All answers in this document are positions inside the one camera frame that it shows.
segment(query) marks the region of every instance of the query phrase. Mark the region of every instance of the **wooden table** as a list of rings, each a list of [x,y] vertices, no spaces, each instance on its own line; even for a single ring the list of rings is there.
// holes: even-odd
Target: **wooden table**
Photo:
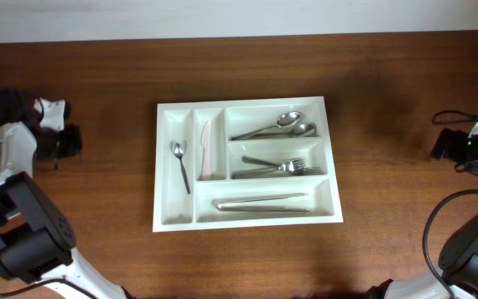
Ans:
[[[409,278],[426,270],[434,206],[478,188],[429,157],[435,112],[478,113],[478,32],[7,44],[6,86],[73,105],[82,159],[36,164],[34,179],[82,254],[138,298],[291,298]],[[152,233],[157,103],[292,96],[325,97],[344,223]],[[478,197],[443,210],[433,258],[477,212]],[[21,286],[0,279],[0,291]]]

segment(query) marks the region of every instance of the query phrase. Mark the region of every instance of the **silver knife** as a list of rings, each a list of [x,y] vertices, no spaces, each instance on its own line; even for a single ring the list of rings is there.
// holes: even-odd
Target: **silver knife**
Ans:
[[[210,140],[212,132],[212,122],[209,120],[204,125],[204,130],[202,131],[202,137],[200,138],[200,144],[204,148],[204,157],[202,159],[202,180],[212,179],[212,166],[211,166],[211,155],[210,155]]]

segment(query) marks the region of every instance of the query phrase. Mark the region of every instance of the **knife blade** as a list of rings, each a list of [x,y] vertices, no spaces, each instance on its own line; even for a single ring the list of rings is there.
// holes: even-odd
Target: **knife blade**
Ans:
[[[200,144],[204,148],[204,156],[202,158],[202,180],[212,179],[212,166],[211,166],[211,153],[210,153],[210,140],[212,133],[212,122],[209,120],[204,125],[202,130],[202,137],[200,138]]]

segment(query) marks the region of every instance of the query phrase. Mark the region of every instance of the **white tray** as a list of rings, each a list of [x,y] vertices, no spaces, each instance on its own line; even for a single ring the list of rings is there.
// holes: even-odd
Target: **white tray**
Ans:
[[[230,141],[234,135],[274,124],[279,115],[291,111],[301,113],[300,123],[314,122],[317,135]],[[200,138],[208,120],[212,121],[212,180],[202,181]],[[343,222],[323,97],[159,104],[157,122],[154,232]],[[171,151],[172,141],[187,146],[183,164],[190,195]],[[241,162],[244,154],[271,161],[306,158],[308,166],[319,167],[322,174],[231,179],[234,171],[262,167]],[[294,200],[294,206],[311,212],[221,212],[212,204],[214,199],[296,193],[308,195],[300,201],[282,201]]]

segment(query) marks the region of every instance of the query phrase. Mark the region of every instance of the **white background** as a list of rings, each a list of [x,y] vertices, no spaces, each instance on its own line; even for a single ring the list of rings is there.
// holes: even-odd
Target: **white background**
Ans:
[[[478,0],[0,0],[0,42],[478,29]]]

